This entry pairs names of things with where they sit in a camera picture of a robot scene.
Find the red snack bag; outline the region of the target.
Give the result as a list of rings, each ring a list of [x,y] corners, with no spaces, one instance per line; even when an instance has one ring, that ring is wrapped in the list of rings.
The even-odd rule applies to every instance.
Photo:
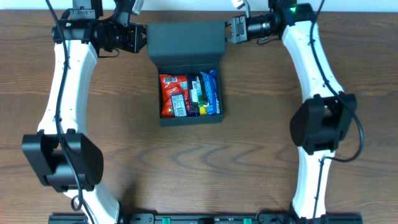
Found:
[[[185,100],[185,107],[187,109],[187,116],[189,115],[190,101],[188,92],[188,81],[186,76],[172,76],[172,75],[159,75],[159,80],[162,90],[162,118],[175,118],[174,110],[170,97],[172,95],[183,94]]]

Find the yellow snack bag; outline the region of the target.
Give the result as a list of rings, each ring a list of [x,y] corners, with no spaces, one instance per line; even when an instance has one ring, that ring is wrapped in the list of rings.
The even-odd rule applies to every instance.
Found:
[[[206,106],[199,107],[199,110],[200,110],[200,116],[206,116],[207,115],[207,107]]]

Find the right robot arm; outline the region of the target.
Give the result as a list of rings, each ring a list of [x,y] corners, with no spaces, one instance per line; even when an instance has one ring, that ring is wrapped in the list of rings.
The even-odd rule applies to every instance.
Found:
[[[302,92],[302,104],[290,120],[290,135],[298,147],[298,180],[290,204],[290,223],[332,223],[326,214],[325,192],[336,150],[351,121],[356,121],[356,97],[346,94],[329,66],[318,34],[317,11],[297,1],[269,1],[267,14],[252,15],[247,1],[234,1],[245,14],[225,24],[230,44],[269,41],[276,36],[288,50]]]

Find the green chocolate bar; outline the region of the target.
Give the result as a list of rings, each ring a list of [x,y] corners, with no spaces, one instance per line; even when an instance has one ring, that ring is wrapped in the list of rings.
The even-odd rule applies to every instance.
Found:
[[[207,107],[208,102],[206,99],[206,93],[202,90],[202,80],[199,76],[196,76],[196,82],[197,82],[197,96],[198,96],[198,107]]]

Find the blue Oreo cookie pack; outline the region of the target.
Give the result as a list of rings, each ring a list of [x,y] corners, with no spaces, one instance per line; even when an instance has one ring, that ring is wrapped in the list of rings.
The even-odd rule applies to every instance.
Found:
[[[216,82],[216,71],[200,72],[207,96],[207,115],[220,114],[220,96]]]

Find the black gift box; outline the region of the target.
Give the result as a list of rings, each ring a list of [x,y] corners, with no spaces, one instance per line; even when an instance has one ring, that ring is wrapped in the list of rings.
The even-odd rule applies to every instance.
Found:
[[[159,75],[218,71],[226,50],[225,22],[220,20],[152,23],[146,25],[146,36]]]

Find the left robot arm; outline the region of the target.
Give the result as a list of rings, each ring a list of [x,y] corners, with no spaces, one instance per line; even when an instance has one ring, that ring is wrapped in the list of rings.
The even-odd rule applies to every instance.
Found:
[[[92,73],[101,58],[120,51],[138,53],[146,28],[130,21],[142,1],[118,0],[104,17],[101,1],[74,1],[52,29],[55,68],[49,100],[35,134],[21,148],[40,183],[63,193],[83,217],[60,217],[60,223],[132,223],[102,180],[103,154],[88,138],[86,107]]]

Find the small dark blue packet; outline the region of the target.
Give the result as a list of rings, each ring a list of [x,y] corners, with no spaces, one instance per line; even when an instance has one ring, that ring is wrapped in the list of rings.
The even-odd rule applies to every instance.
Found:
[[[172,95],[170,97],[175,117],[186,117],[187,109],[185,107],[185,100],[183,94]]]

